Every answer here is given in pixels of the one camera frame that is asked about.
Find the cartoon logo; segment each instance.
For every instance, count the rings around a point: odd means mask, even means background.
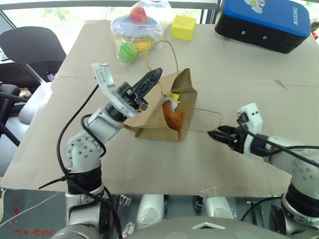
[[[263,8],[266,4],[266,0],[244,0],[245,3],[251,6],[251,9],[256,13],[263,13]]]

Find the blue box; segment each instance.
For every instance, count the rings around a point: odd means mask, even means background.
[[[224,0],[218,34],[289,53],[311,33],[307,9],[290,0]]]

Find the cardboard tabletop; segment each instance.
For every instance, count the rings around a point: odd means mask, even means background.
[[[255,102],[264,120],[263,134],[318,143],[319,58],[314,39],[285,55],[224,39],[212,25],[197,25],[191,42],[171,39],[169,34],[180,69],[190,68],[198,92],[196,108],[220,112],[223,124],[236,126],[237,110]],[[143,59],[128,68],[119,65],[108,21],[87,22],[52,83],[51,99],[32,120],[1,182],[3,187],[37,189],[62,176],[55,153],[57,138],[97,84],[90,68],[96,62],[110,64],[117,86],[124,81],[134,84],[147,71]],[[150,62],[154,68],[162,67],[163,75],[175,71],[168,47],[150,54]],[[81,130],[80,117],[107,102],[97,90],[62,138],[63,158],[67,140]],[[217,114],[195,110],[191,128],[211,130],[219,120]],[[103,182],[113,193],[264,197],[285,192],[291,178],[260,157],[233,152],[192,130],[183,142],[171,143],[135,138],[122,129],[106,148]],[[66,188],[60,182],[45,190]]]

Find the blue lid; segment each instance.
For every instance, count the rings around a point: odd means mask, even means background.
[[[143,25],[132,22],[130,15],[121,16],[114,20],[111,29],[122,37],[127,38],[145,38],[153,33],[151,29],[157,26],[157,22],[148,16],[148,20]]]
[[[228,17],[308,37],[311,32],[309,13],[290,0],[224,0]]]

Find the plastic bag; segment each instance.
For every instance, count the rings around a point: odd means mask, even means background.
[[[123,15],[111,22],[111,32],[116,47],[117,57],[122,66],[127,66],[138,60],[156,41],[162,40],[166,28],[173,22],[175,13],[167,1],[140,1],[131,7],[138,9],[137,15]],[[157,44],[153,50],[163,48]]]

